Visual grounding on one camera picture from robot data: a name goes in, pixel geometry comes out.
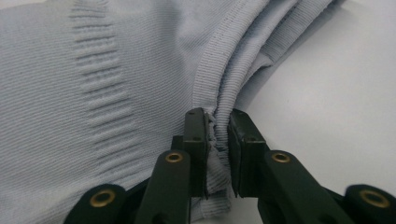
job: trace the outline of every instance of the clamp jaw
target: clamp jaw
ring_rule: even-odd
[[[234,110],[228,126],[235,196],[258,198],[266,224],[396,223],[396,199],[367,185],[350,186],[343,197],[323,188],[293,155],[270,150],[248,114]],[[158,157],[152,176],[132,189],[104,184],[87,191],[65,224],[186,224],[191,197],[206,189],[208,116],[186,113],[183,136]]]

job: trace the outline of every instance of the light blue fabric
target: light blue fabric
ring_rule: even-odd
[[[0,223],[62,223],[88,189],[131,188],[211,118],[208,201],[230,209],[225,127],[250,76],[330,0],[52,0],[0,10]]]

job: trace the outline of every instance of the gray fabric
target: gray fabric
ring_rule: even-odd
[[[212,195],[194,200],[192,218],[227,212],[224,125],[236,95],[328,4],[52,0],[0,10],[0,223],[61,223],[87,189],[148,178],[198,106],[211,118]]]

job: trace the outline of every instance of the bunched fabric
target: bunched fabric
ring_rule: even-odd
[[[192,219],[229,211],[226,126],[238,92],[331,0],[51,0],[0,10],[0,223],[62,223],[88,189],[150,176],[211,118]]]

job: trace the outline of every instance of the fabric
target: fabric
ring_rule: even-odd
[[[88,189],[133,187],[211,119],[208,201],[230,209],[226,125],[236,96],[330,0],[52,0],[0,10],[0,223],[62,223]]]

